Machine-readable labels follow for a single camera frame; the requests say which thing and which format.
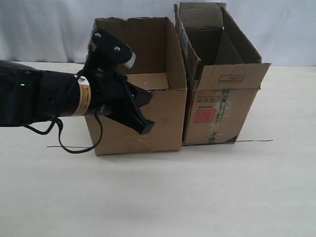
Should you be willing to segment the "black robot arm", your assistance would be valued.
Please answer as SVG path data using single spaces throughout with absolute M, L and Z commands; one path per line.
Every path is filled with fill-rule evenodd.
M 141 107 L 150 103 L 151 93 L 117 71 L 117 65 L 131 57 L 91 52 L 75 74 L 1 61 L 1 126 L 22 127 L 56 117 L 98 115 L 139 134 L 149 133 L 155 123 L 145 118 Z

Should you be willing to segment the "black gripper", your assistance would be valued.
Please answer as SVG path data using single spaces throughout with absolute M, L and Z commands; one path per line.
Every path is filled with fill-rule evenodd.
M 127 76 L 117 71 L 119 64 L 133 65 L 133 53 L 88 54 L 83 76 L 89 81 L 91 100 L 85 115 L 110 117 L 139 134 L 148 134 L 155 123 L 145 118 L 139 107 L 149 104 L 153 94 L 129 83 Z

